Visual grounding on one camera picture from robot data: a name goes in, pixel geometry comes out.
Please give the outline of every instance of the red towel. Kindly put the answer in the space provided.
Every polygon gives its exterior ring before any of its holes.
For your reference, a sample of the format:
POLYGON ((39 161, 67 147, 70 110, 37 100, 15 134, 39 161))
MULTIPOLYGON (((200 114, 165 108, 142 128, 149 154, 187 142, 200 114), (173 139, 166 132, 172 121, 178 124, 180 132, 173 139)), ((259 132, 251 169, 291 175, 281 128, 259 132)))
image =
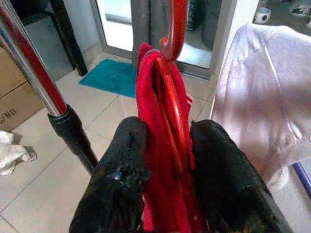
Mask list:
MULTIPOLYGON (((180 191, 173 165, 172 148, 167 137, 164 122, 157 103, 155 83, 160 79, 156 60, 160 52, 153 50, 147 43, 142 44, 138 57, 137 105, 138 117, 144 120, 149 128, 148 144, 145 154, 146 168, 152 172, 148 188, 144 193, 144 230, 157 233, 197 233, 202 230, 201 214, 194 195, 185 198, 180 191)), ((189 148, 191 138, 188 115, 191 99, 187 97, 181 75, 174 63, 171 65, 171 76, 180 102, 180 117, 187 132, 189 148)), ((164 92, 164 106, 168 119, 174 127, 173 109, 170 98, 164 92)), ((176 139, 177 129, 173 129, 176 139)), ((191 151, 185 158, 193 168, 194 157, 191 151)))

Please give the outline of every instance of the blue mat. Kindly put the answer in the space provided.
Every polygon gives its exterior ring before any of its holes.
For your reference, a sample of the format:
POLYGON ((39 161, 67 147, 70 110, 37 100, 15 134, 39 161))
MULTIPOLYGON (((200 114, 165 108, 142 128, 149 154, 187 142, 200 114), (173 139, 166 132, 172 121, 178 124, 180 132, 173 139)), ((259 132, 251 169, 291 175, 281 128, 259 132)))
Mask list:
POLYGON ((135 98, 136 69, 132 64, 103 60, 79 84, 135 98))

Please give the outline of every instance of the white cloth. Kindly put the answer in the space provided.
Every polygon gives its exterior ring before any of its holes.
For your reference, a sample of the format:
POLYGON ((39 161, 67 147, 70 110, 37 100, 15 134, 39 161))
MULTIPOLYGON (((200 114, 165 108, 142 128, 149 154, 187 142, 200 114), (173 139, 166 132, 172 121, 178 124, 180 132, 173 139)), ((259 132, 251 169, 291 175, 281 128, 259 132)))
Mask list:
POLYGON ((12 145, 14 134, 0 131, 0 175, 9 175, 14 171, 16 161, 32 161, 37 158, 34 151, 28 153, 20 145, 12 145))
POLYGON ((211 119, 266 182, 311 156, 311 37, 284 26, 241 27, 217 84, 211 119))

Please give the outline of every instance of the doorway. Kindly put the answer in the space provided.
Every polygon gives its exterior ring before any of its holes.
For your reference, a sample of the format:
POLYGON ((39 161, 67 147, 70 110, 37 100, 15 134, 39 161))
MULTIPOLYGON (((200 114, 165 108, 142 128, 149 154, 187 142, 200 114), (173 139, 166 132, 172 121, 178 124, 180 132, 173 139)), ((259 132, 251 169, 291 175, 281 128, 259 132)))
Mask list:
MULTIPOLYGON (((209 65, 222 1, 216 2, 210 5, 208 0, 188 1, 185 42, 176 61, 181 71, 205 79, 209 79, 212 73, 209 65)), ((131 58, 131 0, 93 0, 92 5, 104 51, 131 58)))

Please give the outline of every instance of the cardboard box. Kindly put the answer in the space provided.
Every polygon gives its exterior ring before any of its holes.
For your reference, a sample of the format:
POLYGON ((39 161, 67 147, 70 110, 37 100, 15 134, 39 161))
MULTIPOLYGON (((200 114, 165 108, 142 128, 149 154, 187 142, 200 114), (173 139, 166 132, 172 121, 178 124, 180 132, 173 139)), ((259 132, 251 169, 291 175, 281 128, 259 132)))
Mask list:
POLYGON ((30 84, 22 85, 0 99, 0 130, 11 131, 43 108, 30 84))
POLYGON ((0 47, 0 98, 26 81, 11 56, 0 47))

